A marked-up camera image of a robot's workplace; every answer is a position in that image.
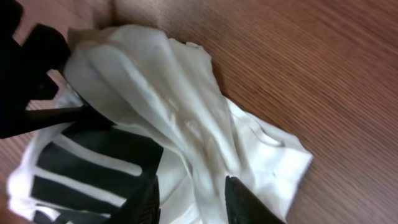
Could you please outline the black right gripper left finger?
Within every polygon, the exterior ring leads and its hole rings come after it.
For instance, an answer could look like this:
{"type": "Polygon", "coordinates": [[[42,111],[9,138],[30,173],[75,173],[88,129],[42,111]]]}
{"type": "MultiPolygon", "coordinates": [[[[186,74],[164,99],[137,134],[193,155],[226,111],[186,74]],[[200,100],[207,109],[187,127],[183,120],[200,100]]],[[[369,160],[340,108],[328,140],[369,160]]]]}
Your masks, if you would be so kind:
{"type": "Polygon", "coordinates": [[[158,178],[146,183],[104,224],[159,224],[160,197],[158,178]]]}

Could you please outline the white t-shirt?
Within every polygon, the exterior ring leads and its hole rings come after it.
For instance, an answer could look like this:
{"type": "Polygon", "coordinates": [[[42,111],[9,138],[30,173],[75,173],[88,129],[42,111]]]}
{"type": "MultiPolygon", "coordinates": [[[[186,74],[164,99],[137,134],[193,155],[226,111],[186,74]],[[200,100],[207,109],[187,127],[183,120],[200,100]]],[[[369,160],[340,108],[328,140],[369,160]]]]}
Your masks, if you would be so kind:
{"type": "Polygon", "coordinates": [[[35,130],[7,181],[8,208],[36,223],[105,223],[159,182],[159,223],[228,223],[227,176],[284,223],[312,155],[227,99],[202,46],[137,25],[71,30],[59,91],[28,110],[87,103],[113,125],[35,130]]]}

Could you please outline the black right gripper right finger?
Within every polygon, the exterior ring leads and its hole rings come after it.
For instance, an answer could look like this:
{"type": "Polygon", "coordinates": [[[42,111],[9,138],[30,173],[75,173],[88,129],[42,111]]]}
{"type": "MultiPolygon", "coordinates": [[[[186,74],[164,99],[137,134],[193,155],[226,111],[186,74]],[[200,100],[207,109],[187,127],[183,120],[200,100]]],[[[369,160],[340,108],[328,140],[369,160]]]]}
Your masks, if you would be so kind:
{"type": "Polygon", "coordinates": [[[229,224],[284,224],[237,177],[226,177],[224,194],[229,224]]]}

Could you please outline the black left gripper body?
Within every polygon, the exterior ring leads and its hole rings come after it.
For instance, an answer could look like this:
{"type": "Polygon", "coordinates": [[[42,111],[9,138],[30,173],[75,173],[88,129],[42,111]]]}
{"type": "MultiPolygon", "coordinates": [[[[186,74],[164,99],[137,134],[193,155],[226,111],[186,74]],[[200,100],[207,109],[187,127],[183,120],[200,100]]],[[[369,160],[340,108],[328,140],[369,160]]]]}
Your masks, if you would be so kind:
{"type": "Polygon", "coordinates": [[[59,87],[47,73],[60,70],[71,52],[63,35],[43,24],[37,24],[19,45],[13,34],[23,12],[17,1],[1,1],[1,138],[74,121],[93,129],[109,129],[113,122],[87,103],[72,108],[27,109],[32,100],[55,98],[59,87]]]}

